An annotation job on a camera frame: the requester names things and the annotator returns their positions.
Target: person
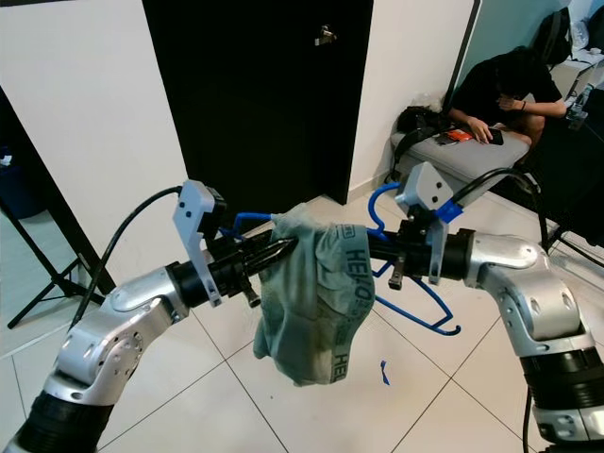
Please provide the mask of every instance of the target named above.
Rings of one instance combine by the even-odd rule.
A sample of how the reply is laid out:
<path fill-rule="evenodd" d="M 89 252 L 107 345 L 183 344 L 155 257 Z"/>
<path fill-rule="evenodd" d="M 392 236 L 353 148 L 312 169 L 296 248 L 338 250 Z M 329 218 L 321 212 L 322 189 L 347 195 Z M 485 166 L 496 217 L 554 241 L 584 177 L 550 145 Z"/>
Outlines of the person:
<path fill-rule="evenodd" d="M 535 102 L 525 101 L 532 94 Z M 489 126 L 529 146 L 524 162 L 544 131 L 545 118 L 562 118 L 566 105 L 544 63 L 526 47 L 477 64 L 454 94 L 449 117 L 472 129 L 476 140 L 493 139 Z"/>

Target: sofa cushion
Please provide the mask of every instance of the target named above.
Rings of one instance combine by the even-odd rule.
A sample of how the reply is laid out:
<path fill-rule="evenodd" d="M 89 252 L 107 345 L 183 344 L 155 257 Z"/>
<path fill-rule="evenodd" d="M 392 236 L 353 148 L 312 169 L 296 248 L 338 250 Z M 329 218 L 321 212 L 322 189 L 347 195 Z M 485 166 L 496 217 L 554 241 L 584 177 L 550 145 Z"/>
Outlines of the sofa cushion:
<path fill-rule="evenodd" d="M 429 161 L 437 169 L 449 173 L 461 181 L 468 182 L 499 167 L 512 167 L 529 151 L 529 146 L 511 136 L 503 134 L 503 145 L 480 144 L 476 140 L 440 146 L 433 138 L 413 145 L 407 153 L 419 160 Z M 404 137 L 396 133 L 391 141 L 394 147 Z"/>

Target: black cable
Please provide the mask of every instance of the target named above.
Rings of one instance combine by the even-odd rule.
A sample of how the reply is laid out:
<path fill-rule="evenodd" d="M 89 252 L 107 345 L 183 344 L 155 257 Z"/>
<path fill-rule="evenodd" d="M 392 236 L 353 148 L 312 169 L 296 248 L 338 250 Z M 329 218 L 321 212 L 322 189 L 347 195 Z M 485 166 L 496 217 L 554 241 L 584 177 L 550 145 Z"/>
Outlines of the black cable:
<path fill-rule="evenodd" d="M 463 198 L 467 195 L 475 191 L 476 189 L 483 186 L 489 179 L 492 179 L 497 176 L 511 176 L 516 182 L 521 182 L 526 185 L 530 190 L 530 194 L 532 196 L 533 205 L 537 211 L 537 216 L 539 217 L 539 230 L 541 233 L 541 246 L 547 250 L 547 222 L 545 220 L 545 214 L 543 211 L 543 207 L 541 204 L 541 197 L 539 195 L 539 189 L 537 186 L 520 170 L 515 168 L 495 168 L 482 176 L 477 177 L 473 181 L 470 181 L 464 187 L 459 189 L 451 198 L 451 201 L 454 203 L 459 203 Z"/>
<path fill-rule="evenodd" d="M 92 273 L 91 284 L 88 286 L 88 289 L 86 290 L 86 293 L 84 294 L 84 297 L 82 297 L 82 300 L 80 301 L 79 306 L 77 307 L 77 311 L 75 312 L 74 319 L 72 320 L 72 324 L 69 328 L 75 326 L 77 324 L 77 322 L 80 319 L 82 319 L 82 316 L 84 316 L 84 311 L 86 311 L 86 308 L 88 307 L 88 304 L 91 300 L 92 293 L 94 293 L 94 289 L 96 288 L 98 280 L 101 277 L 101 273 L 103 272 L 103 270 L 105 269 L 105 266 L 107 265 L 107 261 L 109 260 L 109 257 L 111 256 L 111 252 L 113 252 L 113 249 L 115 248 L 115 245 L 117 244 L 118 240 L 120 239 L 120 236 L 122 236 L 122 233 L 124 233 L 127 226 L 130 225 L 130 222 L 132 222 L 137 215 L 139 215 L 141 212 L 143 212 L 154 201 L 157 201 L 160 198 L 162 198 L 163 196 L 168 195 L 170 193 L 180 193 L 181 189 L 182 189 L 181 186 L 175 186 L 175 187 L 170 187 L 168 189 L 164 189 L 163 191 L 157 192 L 155 195 L 152 195 L 149 198 L 147 198 L 146 200 L 144 200 L 135 210 L 130 212 L 130 214 L 125 218 L 125 220 L 117 228 L 115 233 L 113 233 L 113 237 L 111 238 L 111 240 L 109 241 L 109 244 L 107 245 L 107 248 L 105 249 L 103 258 L 101 258 L 101 260 L 98 262 L 98 264 L 94 268 L 94 272 Z"/>
<path fill-rule="evenodd" d="M 565 238 L 559 238 L 558 241 L 560 241 L 561 243 L 563 243 L 564 245 L 566 245 L 568 248 L 575 250 L 577 253 L 579 253 L 582 257 L 584 257 L 585 259 L 591 261 L 593 264 L 595 264 L 596 266 L 599 267 L 604 267 L 604 262 L 595 259 L 594 257 L 592 257 L 591 255 L 589 255 L 588 253 L 584 252 L 583 250 L 581 250 L 580 248 L 578 248 L 576 245 L 574 245 L 573 243 L 568 242 Z"/>
<path fill-rule="evenodd" d="M 522 451 L 523 453 L 529 453 L 529 418 L 530 418 L 530 403 L 532 397 L 530 395 L 530 389 L 527 388 L 527 402 L 525 404 L 525 416 L 522 421 Z"/>

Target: blue plastic scrap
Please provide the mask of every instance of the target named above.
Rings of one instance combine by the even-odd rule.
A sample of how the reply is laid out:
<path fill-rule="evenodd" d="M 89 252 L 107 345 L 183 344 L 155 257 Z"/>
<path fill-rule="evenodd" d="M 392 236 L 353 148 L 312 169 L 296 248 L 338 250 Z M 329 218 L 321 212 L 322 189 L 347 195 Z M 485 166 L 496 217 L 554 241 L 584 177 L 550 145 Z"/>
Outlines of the blue plastic scrap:
<path fill-rule="evenodd" d="M 384 384 L 390 385 L 390 380 L 388 380 L 388 378 L 386 377 L 386 371 L 385 371 L 386 361 L 381 361 L 380 367 L 381 367 L 381 377 L 382 377 L 382 379 L 384 379 Z"/>

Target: black hair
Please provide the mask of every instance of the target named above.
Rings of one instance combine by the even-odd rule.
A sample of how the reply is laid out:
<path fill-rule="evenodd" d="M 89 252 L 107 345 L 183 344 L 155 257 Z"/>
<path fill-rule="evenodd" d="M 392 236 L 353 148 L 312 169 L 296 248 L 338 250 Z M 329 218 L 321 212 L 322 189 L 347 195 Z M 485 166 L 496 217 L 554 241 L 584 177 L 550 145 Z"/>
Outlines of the black hair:
<path fill-rule="evenodd" d="M 493 58 L 495 63 L 497 89 L 502 94 L 516 96 L 526 94 L 527 85 L 538 70 L 537 54 L 525 46 L 516 47 L 511 52 Z"/>

